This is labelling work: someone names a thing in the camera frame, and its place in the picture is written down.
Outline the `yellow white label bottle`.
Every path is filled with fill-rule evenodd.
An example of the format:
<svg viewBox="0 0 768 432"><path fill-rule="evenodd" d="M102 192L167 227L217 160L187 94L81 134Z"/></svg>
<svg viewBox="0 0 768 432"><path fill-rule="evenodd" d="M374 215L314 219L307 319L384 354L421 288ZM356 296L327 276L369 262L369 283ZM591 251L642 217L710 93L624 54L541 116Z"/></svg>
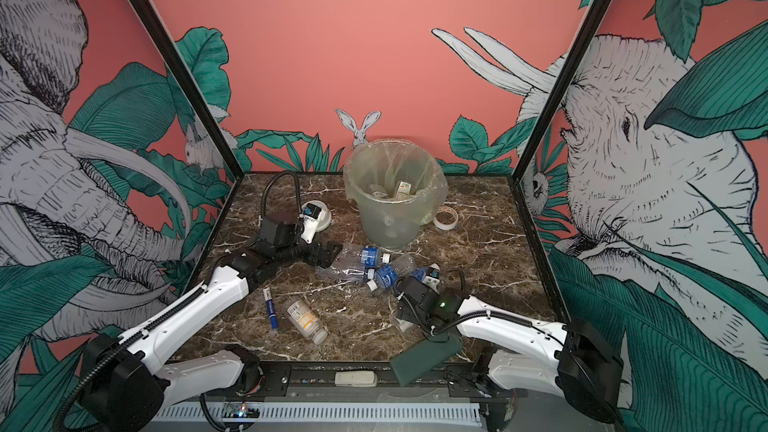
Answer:
<svg viewBox="0 0 768 432"><path fill-rule="evenodd" d="M408 200L412 196L412 185L406 181L399 181L394 198L396 200Z"/></svg>

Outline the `orange label vitamin bottle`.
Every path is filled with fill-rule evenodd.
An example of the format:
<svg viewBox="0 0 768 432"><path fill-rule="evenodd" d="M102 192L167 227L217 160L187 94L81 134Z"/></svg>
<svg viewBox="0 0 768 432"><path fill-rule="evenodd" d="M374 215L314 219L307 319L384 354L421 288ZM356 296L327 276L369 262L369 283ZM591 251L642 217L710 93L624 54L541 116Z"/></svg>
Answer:
<svg viewBox="0 0 768 432"><path fill-rule="evenodd" d="M309 305L298 297L286 300L285 313L291 324L301 335L314 343L322 344L328 337L328 331Z"/></svg>

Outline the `green label small bottle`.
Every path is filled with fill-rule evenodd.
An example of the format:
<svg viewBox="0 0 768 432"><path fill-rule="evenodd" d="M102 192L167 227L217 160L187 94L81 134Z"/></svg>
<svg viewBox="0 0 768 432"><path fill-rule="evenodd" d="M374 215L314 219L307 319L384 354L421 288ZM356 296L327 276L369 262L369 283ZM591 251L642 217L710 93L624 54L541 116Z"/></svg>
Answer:
<svg viewBox="0 0 768 432"><path fill-rule="evenodd" d="M403 320L401 318L398 318L396 315L391 316L391 323L393 327L403 335L413 332L415 330L415 325L413 323Z"/></svg>

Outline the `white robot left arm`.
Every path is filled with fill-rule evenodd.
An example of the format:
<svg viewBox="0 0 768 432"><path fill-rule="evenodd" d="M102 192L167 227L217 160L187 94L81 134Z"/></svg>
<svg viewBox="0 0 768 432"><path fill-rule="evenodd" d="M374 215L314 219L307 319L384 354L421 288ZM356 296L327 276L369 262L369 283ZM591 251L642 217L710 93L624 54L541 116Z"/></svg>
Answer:
<svg viewBox="0 0 768 432"><path fill-rule="evenodd" d="M96 420L93 431L139 431L161 410L218 389L248 396L261 388L259 357L239 345L199 359L171 363L174 353L233 304L260 290L285 265L329 266L339 242L299 241L270 254L242 247L218 259L208 280L177 302L117 337L100 335L82 355L81 377L55 413L52 428L67 430L79 404Z"/></svg>

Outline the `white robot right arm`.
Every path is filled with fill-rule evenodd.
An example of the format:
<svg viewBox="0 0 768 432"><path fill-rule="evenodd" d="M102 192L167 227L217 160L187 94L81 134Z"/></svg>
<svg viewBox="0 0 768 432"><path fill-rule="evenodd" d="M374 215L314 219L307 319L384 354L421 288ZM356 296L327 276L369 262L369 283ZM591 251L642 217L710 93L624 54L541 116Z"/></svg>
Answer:
<svg viewBox="0 0 768 432"><path fill-rule="evenodd" d="M464 290L437 293L412 276L398 279L393 294L424 335L390 361L400 385L456 355L463 339L479 339L491 346L468 378L480 393L525 389L559 396L590 419L626 428L618 407L624 361L590 322L534 320Z"/></svg>

